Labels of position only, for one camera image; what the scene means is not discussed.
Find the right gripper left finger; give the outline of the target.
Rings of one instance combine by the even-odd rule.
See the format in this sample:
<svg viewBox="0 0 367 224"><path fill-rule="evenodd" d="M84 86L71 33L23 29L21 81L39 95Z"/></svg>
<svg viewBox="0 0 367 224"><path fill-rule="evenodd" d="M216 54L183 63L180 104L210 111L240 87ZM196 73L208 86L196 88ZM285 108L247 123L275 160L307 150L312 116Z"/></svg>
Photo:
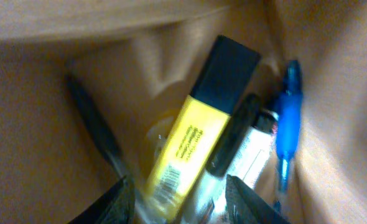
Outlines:
<svg viewBox="0 0 367 224"><path fill-rule="evenodd" d="M124 176L68 224L131 224L135 194L132 178Z"/></svg>

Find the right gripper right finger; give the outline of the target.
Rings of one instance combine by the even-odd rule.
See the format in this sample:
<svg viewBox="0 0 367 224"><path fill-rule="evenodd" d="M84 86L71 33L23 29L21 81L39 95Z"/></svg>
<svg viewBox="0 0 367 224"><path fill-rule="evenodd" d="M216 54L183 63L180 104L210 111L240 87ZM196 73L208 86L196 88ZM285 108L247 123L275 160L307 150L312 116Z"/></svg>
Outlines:
<svg viewBox="0 0 367 224"><path fill-rule="evenodd" d="M226 176L225 199L232 224L290 224L237 176Z"/></svg>

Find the blue whiteboard marker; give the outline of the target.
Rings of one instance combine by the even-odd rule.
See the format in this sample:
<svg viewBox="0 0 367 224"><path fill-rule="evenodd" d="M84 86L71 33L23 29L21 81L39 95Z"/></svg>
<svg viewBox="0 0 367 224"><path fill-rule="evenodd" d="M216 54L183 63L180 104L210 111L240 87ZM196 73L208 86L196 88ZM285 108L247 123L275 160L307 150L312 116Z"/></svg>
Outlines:
<svg viewBox="0 0 367 224"><path fill-rule="evenodd" d="M254 188L270 157L272 142L276 134L277 120L276 112L267 109L259 111L255 123L248 129L246 137L232 160L226 176L228 174L237 176L245 184ZM226 186L222 188L222 196L218 199L211 220L207 223L228 222L225 188Z"/></svg>

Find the black pen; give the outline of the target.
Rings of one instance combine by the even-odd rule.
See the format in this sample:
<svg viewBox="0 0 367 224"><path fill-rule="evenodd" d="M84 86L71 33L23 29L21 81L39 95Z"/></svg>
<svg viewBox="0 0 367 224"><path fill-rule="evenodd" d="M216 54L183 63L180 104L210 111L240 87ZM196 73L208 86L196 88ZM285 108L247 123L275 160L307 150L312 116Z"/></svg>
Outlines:
<svg viewBox="0 0 367 224"><path fill-rule="evenodd" d="M71 73L65 75L69 94L98 152L120 176L131 175L123 160L123 152L93 98Z"/></svg>

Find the blue pen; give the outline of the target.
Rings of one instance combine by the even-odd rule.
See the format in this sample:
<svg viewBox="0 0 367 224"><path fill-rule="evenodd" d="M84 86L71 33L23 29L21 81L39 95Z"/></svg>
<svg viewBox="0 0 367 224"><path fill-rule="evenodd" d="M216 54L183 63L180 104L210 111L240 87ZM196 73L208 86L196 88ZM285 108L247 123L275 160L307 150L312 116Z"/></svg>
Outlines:
<svg viewBox="0 0 367 224"><path fill-rule="evenodd" d="M277 156L277 184L274 208L282 215L289 209L288 189L293 159L297 152L302 107L302 70L298 60L291 60L287 64L283 89L277 100L276 156Z"/></svg>

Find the yellow highlighter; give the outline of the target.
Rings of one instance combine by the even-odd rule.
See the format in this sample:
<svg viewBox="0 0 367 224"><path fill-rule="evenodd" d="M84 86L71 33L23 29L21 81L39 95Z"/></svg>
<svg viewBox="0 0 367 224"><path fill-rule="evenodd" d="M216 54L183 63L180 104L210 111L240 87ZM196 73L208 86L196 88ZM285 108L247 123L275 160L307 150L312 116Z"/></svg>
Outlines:
<svg viewBox="0 0 367 224"><path fill-rule="evenodd" d="M255 50L216 38L147 178L145 200L163 220L176 218L260 60Z"/></svg>

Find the cardboard box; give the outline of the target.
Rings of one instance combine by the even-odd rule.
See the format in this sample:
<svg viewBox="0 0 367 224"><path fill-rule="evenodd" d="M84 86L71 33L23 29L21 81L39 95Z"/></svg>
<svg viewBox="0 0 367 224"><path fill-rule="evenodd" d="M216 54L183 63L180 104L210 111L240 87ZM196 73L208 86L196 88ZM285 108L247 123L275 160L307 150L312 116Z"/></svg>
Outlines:
<svg viewBox="0 0 367 224"><path fill-rule="evenodd" d="M136 172L218 34L262 54L248 91L303 71L293 223L367 223L367 1L0 1L0 223L66 223L115 182L64 74L92 94Z"/></svg>

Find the black whiteboard marker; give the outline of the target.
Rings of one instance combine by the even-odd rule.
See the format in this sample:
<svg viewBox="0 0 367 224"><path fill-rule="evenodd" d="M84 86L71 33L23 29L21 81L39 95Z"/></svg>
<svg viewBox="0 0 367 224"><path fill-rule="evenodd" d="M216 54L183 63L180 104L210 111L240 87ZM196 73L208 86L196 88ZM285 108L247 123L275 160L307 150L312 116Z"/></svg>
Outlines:
<svg viewBox="0 0 367 224"><path fill-rule="evenodd" d="M222 196L222 188L226 186L227 170L248 129L255 123L261 105L260 97L249 94L233 113L185 202L182 223L207 223L211 220L218 199Z"/></svg>

